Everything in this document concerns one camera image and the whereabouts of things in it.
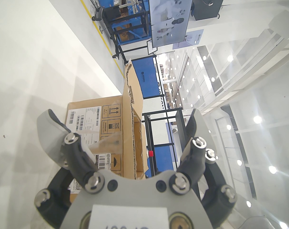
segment cardboard box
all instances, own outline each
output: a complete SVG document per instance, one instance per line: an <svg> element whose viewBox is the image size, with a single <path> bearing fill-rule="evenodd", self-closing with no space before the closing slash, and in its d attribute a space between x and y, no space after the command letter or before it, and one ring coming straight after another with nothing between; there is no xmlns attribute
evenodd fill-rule
<svg viewBox="0 0 289 229"><path fill-rule="evenodd" d="M148 170L143 97L131 60L125 67L123 95L68 104L66 126L81 135L96 155L96 164L130 179L145 179ZM72 189L80 189L76 181ZM76 197L72 192L71 201Z"/></svg>

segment pegboard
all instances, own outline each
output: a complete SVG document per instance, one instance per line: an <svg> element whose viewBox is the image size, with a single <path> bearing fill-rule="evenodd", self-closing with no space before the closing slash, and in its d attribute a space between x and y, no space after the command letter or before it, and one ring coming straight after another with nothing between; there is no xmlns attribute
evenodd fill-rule
<svg viewBox="0 0 289 229"><path fill-rule="evenodd" d="M159 95L156 69L152 57L132 61L143 97Z"/></svg>

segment white ceiling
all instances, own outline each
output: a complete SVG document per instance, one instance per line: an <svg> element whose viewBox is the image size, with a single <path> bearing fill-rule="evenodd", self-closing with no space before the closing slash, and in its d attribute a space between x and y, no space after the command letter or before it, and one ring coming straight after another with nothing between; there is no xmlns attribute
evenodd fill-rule
<svg viewBox="0 0 289 229"><path fill-rule="evenodd" d="M169 83L171 99L177 107L201 110L214 138L218 164L239 195L226 228L239 228L257 215L265 215L274 228L280 229L280 222L289 228L289 40L273 29L228 42L212 39L213 44L205 41L204 46L163 56L167 79L177 80ZM228 104L233 116L220 109ZM257 115L262 117L261 124L253 120ZM269 166L278 172L271 174ZM255 198L246 169L251 172ZM200 188L205 190L204 181Z"/></svg>

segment white floor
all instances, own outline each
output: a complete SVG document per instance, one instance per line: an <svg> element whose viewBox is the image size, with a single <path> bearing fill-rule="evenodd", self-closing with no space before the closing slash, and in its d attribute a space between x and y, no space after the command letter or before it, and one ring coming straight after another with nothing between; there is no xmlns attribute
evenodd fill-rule
<svg viewBox="0 0 289 229"><path fill-rule="evenodd" d="M115 84L118 90L123 92L124 65L123 60L116 59L118 66L109 53L105 43L101 39L97 29L94 27L91 18L87 14L80 0L49 0L55 7L60 16L64 19L67 25L75 33L81 43L85 46L88 52L94 57L98 65L103 69L106 75ZM94 9L91 7L90 0L82 0L91 15L94 15ZM97 27L105 29L105 25L101 22L95 22ZM109 39L107 30L102 33L108 48L112 54L115 54L115 45Z"/></svg>
<svg viewBox="0 0 289 229"><path fill-rule="evenodd" d="M49 0L0 0L0 228L42 228L33 200L54 163L37 116L51 108L64 121L68 102L120 94L97 58Z"/></svg>

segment hex bolt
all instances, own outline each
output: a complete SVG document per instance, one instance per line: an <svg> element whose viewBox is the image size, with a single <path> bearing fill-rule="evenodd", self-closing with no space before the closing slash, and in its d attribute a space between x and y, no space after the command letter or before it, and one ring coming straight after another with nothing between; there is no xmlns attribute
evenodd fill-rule
<svg viewBox="0 0 289 229"><path fill-rule="evenodd" d="M190 190L189 180L180 172L177 172L170 177L169 186L172 192L178 195L184 195Z"/></svg>
<svg viewBox="0 0 289 229"><path fill-rule="evenodd" d="M206 148L205 153L206 163L213 164L216 161L215 152L211 148Z"/></svg>
<svg viewBox="0 0 289 229"><path fill-rule="evenodd" d="M78 138L74 133L69 133L65 136L64 142L65 144L72 144L77 141Z"/></svg>
<svg viewBox="0 0 289 229"><path fill-rule="evenodd" d="M221 187L221 192L228 198L229 203L235 203L237 201L236 191L229 185L225 184Z"/></svg>
<svg viewBox="0 0 289 229"><path fill-rule="evenodd" d="M50 199L50 191L48 189L42 189L40 190L35 198L34 198L34 205L39 208L42 203L46 202L48 199Z"/></svg>
<svg viewBox="0 0 289 229"><path fill-rule="evenodd" d="M85 190L90 194L94 194L102 190L103 186L104 176L99 172L95 172L85 184Z"/></svg>
<svg viewBox="0 0 289 229"><path fill-rule="evenodd" d="M193 145L198 147L198 148L205 148L207 146L207 143L205 141L204 138L202 137L194 137L194 139L192 140Z"/></svg>

